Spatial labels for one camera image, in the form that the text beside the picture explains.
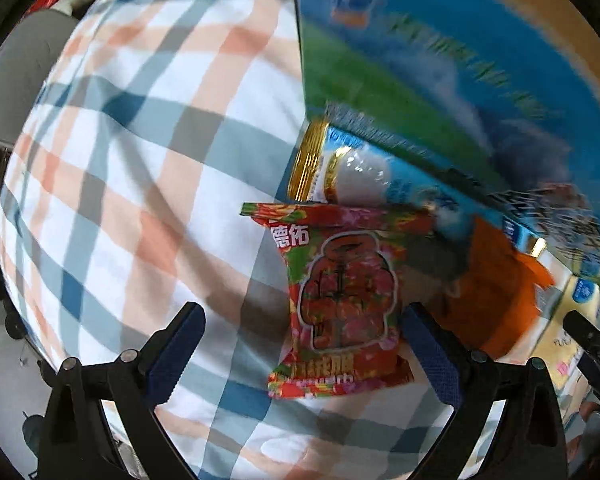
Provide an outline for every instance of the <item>chair backrest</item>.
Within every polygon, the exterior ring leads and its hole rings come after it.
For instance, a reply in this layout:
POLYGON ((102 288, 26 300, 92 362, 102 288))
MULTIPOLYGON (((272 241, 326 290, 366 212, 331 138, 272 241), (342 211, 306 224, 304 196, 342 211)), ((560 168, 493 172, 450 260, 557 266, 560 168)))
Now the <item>chair backrest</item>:
POLYGON ((43 82, 78 20, 40 10, 22 20, 0 47, 0 149, 13 149, 43 82))

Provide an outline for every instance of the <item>red candy package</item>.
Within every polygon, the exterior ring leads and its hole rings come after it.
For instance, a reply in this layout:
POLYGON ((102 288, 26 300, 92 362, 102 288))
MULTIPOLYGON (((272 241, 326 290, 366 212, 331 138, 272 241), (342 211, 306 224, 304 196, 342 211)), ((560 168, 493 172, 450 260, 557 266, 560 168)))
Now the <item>red candy package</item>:
POLYGON ((292 348, 269 375, 272 397, 352 394, 413 381, 398 356, 406 238, 433 218, 406 208, 245 203, 286 262, 292 348))

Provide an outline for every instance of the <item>candy bag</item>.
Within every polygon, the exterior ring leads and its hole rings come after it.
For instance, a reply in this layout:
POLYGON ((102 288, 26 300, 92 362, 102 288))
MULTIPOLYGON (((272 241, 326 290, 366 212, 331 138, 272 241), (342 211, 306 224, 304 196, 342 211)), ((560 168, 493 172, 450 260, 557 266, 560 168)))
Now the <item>candy bag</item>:
POLYGON ((286 262, 292 348, 271 397, 351 394, 413 381, 398 356, 400 273, 410 237, 433 218, 405 208, 245 203, 286 262))

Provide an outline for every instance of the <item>screw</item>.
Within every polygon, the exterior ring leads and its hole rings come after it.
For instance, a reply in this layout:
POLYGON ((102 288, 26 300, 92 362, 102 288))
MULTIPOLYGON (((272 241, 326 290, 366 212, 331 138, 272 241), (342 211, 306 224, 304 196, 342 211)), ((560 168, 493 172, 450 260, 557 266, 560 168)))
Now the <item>screw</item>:
POLYGON ((136 357, 138 357, 138 350, 134 350, 133 348, 130 348, 129 350, 125 350, 124 352, 122 352, 122 354, 120 354, 120 360, 123 363, 130 363, 136 357))
POLYGON ((532 357, 531 365, 536 370, 544 370, 544 361, 542 361, 542 359, 539 357, 532 357))
POLYGON ((64 361, 62 361, 62 368, 65 370, 71 370, 75 365, 78 364, 78 359, 75 357, 68 357, 64 361))
POLYGON ((481 350, 471 350, 471 359, 477 363, 487 362, 487 354, 481 350))

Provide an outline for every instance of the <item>plaid fabric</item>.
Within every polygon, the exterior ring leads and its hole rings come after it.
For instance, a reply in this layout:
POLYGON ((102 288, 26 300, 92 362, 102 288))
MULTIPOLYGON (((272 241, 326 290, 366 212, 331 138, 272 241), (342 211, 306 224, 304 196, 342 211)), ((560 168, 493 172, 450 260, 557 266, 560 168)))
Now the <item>plaid fabric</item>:
POLYGON ((267 396, 286 273, 271 236, 238 213, 284 200, 303 118, 293 0, 98 0, 6 173, 6 285, 56 368, 111 361, 186 301, 204 306, 205 336, 157 410, 202 480, 403 478, 451 414, 417 383, 267 396))

